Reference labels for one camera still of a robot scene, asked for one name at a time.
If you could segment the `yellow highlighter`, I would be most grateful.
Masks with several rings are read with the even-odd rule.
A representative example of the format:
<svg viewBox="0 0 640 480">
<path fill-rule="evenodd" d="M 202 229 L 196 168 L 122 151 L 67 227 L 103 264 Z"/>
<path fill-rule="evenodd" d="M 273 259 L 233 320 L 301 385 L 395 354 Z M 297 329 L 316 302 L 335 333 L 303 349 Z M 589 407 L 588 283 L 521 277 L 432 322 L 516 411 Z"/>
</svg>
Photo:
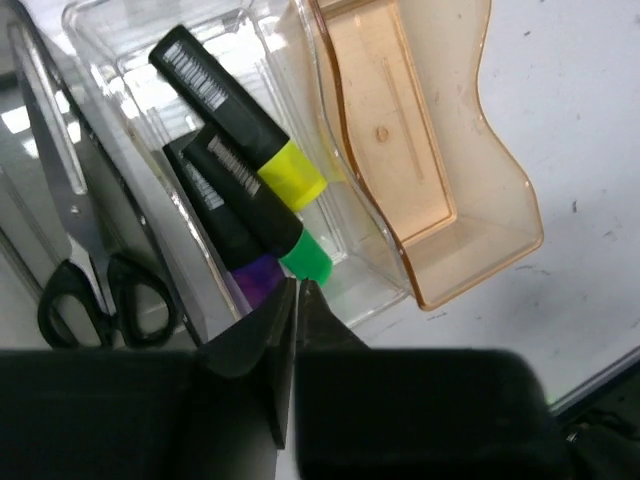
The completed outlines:
<svg viewBox="0 0 640 480">
<path fill-rule="evenodd" d="M 185 26 L 171 29 L 148 58 L 205 123 L 230 137 L 291 210 L 302 211 L 323 193 L 327 181 L 316 166 Z"/>
</svg>

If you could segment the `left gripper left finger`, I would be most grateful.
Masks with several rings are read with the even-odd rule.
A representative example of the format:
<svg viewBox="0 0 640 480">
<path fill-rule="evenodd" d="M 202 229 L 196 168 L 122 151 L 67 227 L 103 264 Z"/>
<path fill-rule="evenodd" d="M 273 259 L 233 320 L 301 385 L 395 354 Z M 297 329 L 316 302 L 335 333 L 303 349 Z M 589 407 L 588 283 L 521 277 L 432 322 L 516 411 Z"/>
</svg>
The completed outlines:
<svg viewBox="0 0 640 480">
<path fill-rule="evenodd" d="M 277 449 L 285 447 L 295 343 L 297 283 L 287 278 L 250 314 L 201 347 L 205 391 L 220 400 L 246 390 L 257 400 Z"/>
</svg>

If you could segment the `purple highlighter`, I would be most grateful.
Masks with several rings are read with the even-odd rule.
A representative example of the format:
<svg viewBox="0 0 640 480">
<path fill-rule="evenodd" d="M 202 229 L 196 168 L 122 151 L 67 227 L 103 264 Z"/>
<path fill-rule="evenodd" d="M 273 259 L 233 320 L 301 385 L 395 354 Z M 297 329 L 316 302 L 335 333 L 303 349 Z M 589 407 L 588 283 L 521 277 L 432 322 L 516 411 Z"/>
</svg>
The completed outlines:
<svg viewBox="0 0 640 480">
<path fill-rule="evenodd" d="M 163 146 L 176 178 L 205 233 L 248 305 L 255 309 L 285 278 L 278 260 L 249 233 L 203 174 L 182 154 L 193 136 L 187 134 Z"/>
</svg>

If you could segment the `clear container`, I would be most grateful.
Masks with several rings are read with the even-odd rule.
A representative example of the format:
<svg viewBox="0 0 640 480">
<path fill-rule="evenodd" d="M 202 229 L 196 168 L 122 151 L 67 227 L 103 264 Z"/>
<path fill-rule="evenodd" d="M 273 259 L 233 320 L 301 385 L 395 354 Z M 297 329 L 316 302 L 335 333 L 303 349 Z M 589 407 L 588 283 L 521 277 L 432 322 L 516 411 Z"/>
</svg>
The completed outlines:
<svg viewBox="0 0 640 480">
<path fill-rule="evenodd" d="M 293 1 L 74 1 L 62 25 L 136 141 L 154 150 L 201 126 L 148 56 L 187 27 L 289 134 L 327 180 L 301 220 L 333 263 L 323 294 L 350 326 L 391 308 L 407 279 L 388 229 L 359 192 L 324 119 L 315 114 L 318 62 Z"/>
</svg>

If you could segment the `orange container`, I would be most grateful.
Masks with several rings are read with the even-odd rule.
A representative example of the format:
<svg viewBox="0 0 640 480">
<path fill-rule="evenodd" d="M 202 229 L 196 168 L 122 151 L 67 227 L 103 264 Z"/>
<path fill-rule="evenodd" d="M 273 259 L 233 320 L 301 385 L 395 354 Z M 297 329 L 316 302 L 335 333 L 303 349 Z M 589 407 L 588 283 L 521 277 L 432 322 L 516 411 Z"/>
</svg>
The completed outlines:
<svg viewBox="0 0 640 480">
<path fill-rule="evenodd" d="M 304 1 L 316 112 L 433 310 L 537 249 L 535 190 L 486 119 L 489 1 Z"/>
</svg>

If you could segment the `black handled scissors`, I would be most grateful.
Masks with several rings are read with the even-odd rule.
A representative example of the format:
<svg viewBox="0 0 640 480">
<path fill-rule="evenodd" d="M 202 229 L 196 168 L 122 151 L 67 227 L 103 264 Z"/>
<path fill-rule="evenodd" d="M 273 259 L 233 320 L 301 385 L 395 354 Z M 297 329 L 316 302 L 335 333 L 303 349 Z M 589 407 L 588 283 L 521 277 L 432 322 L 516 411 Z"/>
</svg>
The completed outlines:
<svg viewBox="0 0 640 480">
<path fill-rule="evenodd" d="M 88 260 L 82 265 L 70 255 L 49 276 L 37 309 L 43 338 L 55 349 L 83 347 L 60 312 L 63 300 L 72 298 L 83 307 L 98 347 L 111 349 L 118 339 L 132 349 L 165 345 L 180 319 L 169 288 L 155 272 L 131 256 L 108 252 L 95 202 L 55 99 L 53 76 L 46 71 L 43 56 L 25 27 L 11 22 L 7 36 L 56 212 L 67 238 L 86 253 Z M 138 313 L 140 288 L 153 292 L 166 307 L 164 322 L 152 330 L 144 327 Z"/>
</svg>

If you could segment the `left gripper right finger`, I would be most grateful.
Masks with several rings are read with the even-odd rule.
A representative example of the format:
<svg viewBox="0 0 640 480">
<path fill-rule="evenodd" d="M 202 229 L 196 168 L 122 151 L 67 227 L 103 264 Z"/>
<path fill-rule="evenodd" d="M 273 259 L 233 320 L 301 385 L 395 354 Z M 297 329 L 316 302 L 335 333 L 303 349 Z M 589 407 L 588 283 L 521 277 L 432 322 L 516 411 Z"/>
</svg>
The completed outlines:
<svg viewBox="0 0 640 480">
<path fill-rule="evenodd" d="M 320 286 L 304 280 L 297 301 L 297 349 L 361 350 L 368 346 L 332 312 Z"/>
</svg>

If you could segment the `green highlighter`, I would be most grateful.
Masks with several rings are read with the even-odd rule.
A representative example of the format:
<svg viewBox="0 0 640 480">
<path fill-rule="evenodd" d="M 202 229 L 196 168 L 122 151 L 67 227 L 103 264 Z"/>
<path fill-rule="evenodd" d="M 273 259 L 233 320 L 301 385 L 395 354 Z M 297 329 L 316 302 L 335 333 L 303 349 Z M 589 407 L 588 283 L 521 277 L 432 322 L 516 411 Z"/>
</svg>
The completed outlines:
<svg viewBox="0 0 640 480">
<path fill-rule="evenodd" d="M 206 125 L 184 157 L 223 198 L 251 234 L 295 277 L 323 285 L 333 263 L 299 217 L 241 159 L 228 136 Z"/>
</svg>

